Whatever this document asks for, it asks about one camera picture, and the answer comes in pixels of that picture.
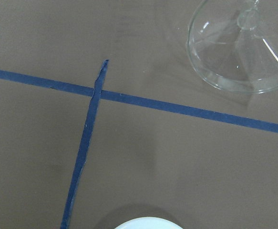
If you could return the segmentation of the white ceramic lid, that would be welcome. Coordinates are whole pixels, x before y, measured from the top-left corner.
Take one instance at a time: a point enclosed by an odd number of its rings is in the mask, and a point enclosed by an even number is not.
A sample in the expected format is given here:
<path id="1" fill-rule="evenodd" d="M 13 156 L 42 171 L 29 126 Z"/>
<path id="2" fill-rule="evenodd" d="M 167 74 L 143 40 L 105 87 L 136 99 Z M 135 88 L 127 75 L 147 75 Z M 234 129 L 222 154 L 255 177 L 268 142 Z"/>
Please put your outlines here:
<path id="1" fill-rule="evenodd" d="M 158 217 L 140 217 L 124 222 L 115 229 L 182 229 L 182 227 Z"/>

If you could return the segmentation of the clear glass funnel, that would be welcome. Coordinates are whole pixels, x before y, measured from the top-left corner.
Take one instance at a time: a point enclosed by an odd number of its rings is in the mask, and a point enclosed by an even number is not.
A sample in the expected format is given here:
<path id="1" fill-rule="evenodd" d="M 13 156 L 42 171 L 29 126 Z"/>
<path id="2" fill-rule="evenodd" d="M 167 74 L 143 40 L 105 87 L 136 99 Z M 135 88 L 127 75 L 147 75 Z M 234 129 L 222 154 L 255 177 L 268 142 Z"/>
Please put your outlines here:
<path id="1" fill-rule="evenodd" d="M 278 89 L 278 0 L 204 0 L 189 24 L 187 52 L 211 86 L 244 94 Z"/>

